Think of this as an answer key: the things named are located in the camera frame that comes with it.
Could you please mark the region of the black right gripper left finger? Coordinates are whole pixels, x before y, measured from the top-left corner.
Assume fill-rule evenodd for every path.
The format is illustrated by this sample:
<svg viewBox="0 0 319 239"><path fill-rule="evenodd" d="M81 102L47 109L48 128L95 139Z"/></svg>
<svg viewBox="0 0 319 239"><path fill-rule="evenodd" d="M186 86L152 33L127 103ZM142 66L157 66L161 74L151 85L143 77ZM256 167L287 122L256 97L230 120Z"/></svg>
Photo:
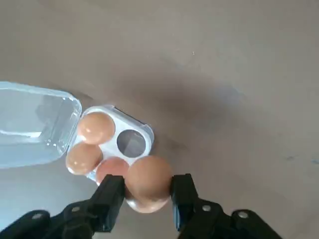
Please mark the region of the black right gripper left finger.
<svg viewBox="0 0 319 239"><path fill-rule="evenodd" d="M25 213L4 230L6 239L91 239L113 229L125 195L122 176L107 175L90 199L67 205L51 216L45 210Z"/></svg>

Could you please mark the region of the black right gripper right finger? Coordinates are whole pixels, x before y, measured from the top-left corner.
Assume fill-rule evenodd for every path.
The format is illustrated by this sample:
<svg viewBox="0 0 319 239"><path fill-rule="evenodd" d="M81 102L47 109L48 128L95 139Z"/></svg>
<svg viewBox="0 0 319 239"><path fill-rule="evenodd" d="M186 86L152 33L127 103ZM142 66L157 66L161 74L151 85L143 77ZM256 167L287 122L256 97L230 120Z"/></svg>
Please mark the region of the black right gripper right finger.
<svg viewBox="0 0 319 239"><path fill-rule="evenodd" d="M174 175L170 185L179 239L280 239L259 215L239 209L227 215L220 204L201 199L190 174Z"/></svg>

